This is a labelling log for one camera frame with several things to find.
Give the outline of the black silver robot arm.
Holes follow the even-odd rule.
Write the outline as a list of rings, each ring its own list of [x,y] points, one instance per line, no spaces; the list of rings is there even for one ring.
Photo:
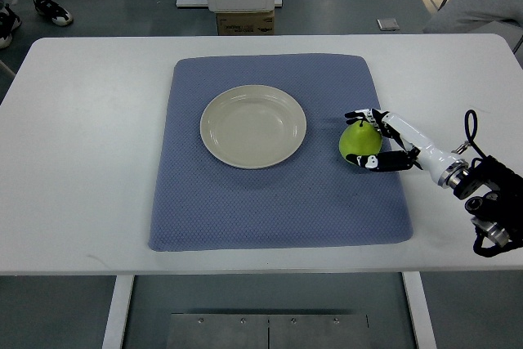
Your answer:
[[[480,149],[475,142],[477,126],[476,112],[468,110],[466,140],[454,152],[462,154],[472,148],[476,157],[460,164],[445,184],[465,202],[471,215],[476,232],[474,253],[495,257],[522,247],[522,176]]]

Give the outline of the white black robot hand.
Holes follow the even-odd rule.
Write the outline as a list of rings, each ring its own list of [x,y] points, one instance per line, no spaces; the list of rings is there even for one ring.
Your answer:
[[[356,110],[345,114],[346,123],[369,123],[385,138],[400,146],[399,150],[377,154],[346,154],[345,159],[372,172],[397,172],[420,168],[442,188],[455,188],[469,174],[469,164],[455,153],[440,150],[435,143],[411,126],[398,114],[376,109]]]

